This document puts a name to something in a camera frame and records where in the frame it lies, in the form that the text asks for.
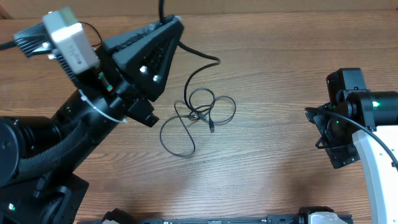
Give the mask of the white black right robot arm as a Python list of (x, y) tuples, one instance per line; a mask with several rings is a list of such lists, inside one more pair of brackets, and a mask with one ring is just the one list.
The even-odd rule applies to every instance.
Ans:
[(397, 92), (369, 90), (360, 68), (341, 68), (326, 85), (329, 102), (305, 108), (316, 147), (335, 169), (361, 161), (371, 222), (397, 223)]

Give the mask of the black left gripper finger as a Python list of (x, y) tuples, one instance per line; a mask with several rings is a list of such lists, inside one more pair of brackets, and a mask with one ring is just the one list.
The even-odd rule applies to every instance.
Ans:
[(119, 52), (137, 42), (138, 40), (141, 40), (142, 38), (148, 36), (155, 30), (159, 29), (161, 26), (161, 21), (156, 21), (147, 26), (141, 27), (140, 29), (132, 30), (123, 34), (116, 35), (114, 37), (110, 37), (103, 42), (102, 48), (106, 53)]
[(177, 18), (125, 49), (111, 53), (120, 71), (151, 101), (163, 94), (184, 26)]

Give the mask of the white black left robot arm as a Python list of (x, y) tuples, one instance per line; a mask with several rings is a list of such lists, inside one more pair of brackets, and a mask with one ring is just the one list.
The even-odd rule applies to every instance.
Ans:
[(155, 125), (182, 32), (167, 16), (94, 49), (80, 22), (56, 14), (14, 36), (28, 57), (53, 54), (76, 90), (51, 118), (1, 118), (2, 223), (73, 223), (88, 188), (75, 169), (128, 118)]

